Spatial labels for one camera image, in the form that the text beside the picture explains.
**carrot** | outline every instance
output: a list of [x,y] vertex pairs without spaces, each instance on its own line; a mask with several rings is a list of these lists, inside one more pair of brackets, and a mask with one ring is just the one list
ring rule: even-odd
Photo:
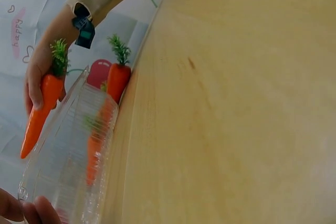
[[65,74],[69,62],[67,59],[66,45],[63,39],[56,40],[53,45],[50,45],[53,56],[51,74],[43,76],[40,85],[44,105],[40,110],[36,110],[33,107],[29,115],[20,154],[22,159],[26,158],[36,145],[45,121],[61,95],[64,83],[60,77]]
[[130,81],[131,68],[126,66],[129,63],[128,57],[131,54],[129,47],[120,41],[117,35],[108,38],[112,46],[112,51],[117,56],[117,62],[112,64],[107,79],[107,94],[109,94],[117,104],[120,103],[121,96]]
[[95,119],[90,116],[85,117],[86,124],[91,128],[91,135],[88,139],[88,165],[87,165],[87,185],[92,185],[97,174],[97,166],[99,164],[103,141],[109,127],[108,104],[105,102]]

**wristwatch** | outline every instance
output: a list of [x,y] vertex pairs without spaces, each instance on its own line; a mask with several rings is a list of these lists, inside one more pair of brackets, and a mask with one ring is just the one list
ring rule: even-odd
[[76,17],[72,19],[72,25],[79,30],[79,36],[75,41],[75,45],[90,49],[96,34],[92,23],[92,16],[83,5],[75,9],[74,14]]

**finger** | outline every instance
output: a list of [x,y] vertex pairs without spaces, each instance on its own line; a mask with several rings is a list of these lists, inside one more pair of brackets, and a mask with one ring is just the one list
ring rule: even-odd
[[0,224],[12,224],[10,223],[7,219],[5,219],[4,217],[0,216]]
[[28,94],[34,107],[39,110],[43,106],[43,96],[40,89],[43,74],[37,65],[32,65],[27,74]]
[[29,224],[43,224],[34,204],[24,202],[22,208],[23,214]]
[[56,212],[57,212],[58,217],[61,221],[61,224],[68,224],[69,223],[68,215],[65,211],[63,211],[61,209],[56,209]]
[[43,224],[61,224],[58,214],[45,197],[37,197],[34,205]]
[[20,203],[16,198],[0,189],[0,200],[0,216],[12,221],[23,221]]
[[25,100],[26,113],[27,113],[27,116],[29,117],[31,109],[33,108],[33,103],[32,103],[32,100],[30,99],[30,96],[29,96],[28,80],[27,79],[25,80],[25,84],[24,84],[23,96],[24,96],[24,100]]

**carrot leaves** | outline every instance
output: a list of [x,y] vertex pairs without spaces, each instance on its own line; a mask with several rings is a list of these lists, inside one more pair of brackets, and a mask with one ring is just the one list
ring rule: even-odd
[[103,92],[107,91],[107,81],[103,81],[100,85],[100,90]]
[[89,130],[93,131],[94,135],[99,136],[104,133],[107,123],[99,116],[84,116],[84,125]]
[[70,67],[65,39],[55,40],[50,45],[50,48],[53,56],[51,64],[52,73],[56,77],[61,77],[66,74],[67,68]]
[[108,37],[108,41],[112,46],[112,51],[117,56],[117,61],[120,65],[124,66],[129,63],[128,57],[131,54],[131,50],[124,42],[122,42],[116,34],[112,37]]

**printed backdrop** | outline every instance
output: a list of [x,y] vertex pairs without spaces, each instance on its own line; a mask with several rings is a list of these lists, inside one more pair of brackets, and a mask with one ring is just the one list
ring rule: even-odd
[[[16,194],[25,162],[19,157],[26,125],[23,77],[35,45],[66,0],[0,1],[0,187]],[[131,64],[161,0],[124,0],[101,25],[90,50],[71,46],[71,68],[66,88],[89,66],[90,82],[98,86],[107,77],[115,57],[107,37],[114,33],[131,48]]]

